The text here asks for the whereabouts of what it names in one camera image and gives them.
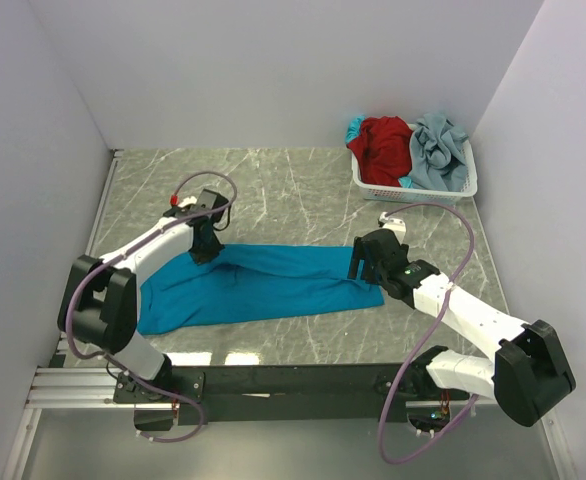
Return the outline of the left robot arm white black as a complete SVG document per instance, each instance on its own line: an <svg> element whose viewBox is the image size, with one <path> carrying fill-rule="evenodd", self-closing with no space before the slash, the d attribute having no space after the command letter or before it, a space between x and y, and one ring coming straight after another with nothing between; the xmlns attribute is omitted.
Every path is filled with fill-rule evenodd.
<svg viewBox="0 0 586 480"><path fill-rule="evenodd" d="M209 189L183 201L173 196L169 210L133 241L101 257L78 257L58 319L73 354L83 360L102 356L143 388L171 395L171 360L138 331L141 287L181 254L197 265L215 259L223 249L217 224L233 201Z"/></svg>

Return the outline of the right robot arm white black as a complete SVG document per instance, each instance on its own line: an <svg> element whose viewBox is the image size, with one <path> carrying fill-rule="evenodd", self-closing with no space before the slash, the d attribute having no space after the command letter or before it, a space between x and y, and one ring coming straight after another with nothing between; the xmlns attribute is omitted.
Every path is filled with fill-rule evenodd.
<svg viewBox="0 0 586 480"><path fill-rule="evenodd" d="M479 349L479 356L447 347L416 346L400 368L415 390L459 390L497 402L517 424L530 427L576 388L556 330L505 314L452 283L389 229L354 241L348 276L378 285L393 299L434 317Z"/></svg>

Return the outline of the blue t shirt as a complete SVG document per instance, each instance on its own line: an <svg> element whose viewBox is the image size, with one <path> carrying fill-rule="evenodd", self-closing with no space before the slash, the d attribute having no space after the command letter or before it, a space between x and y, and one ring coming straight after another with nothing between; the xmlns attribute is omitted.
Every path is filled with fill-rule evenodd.
<svg viewBox="0 0 586 480"><path fill-rule="evenodd" d="M347 277L351 256L347 246L250 244L228 244L202 265L180 254L141 286L137 330L161 335L383 305L378 286Z"/></svg>

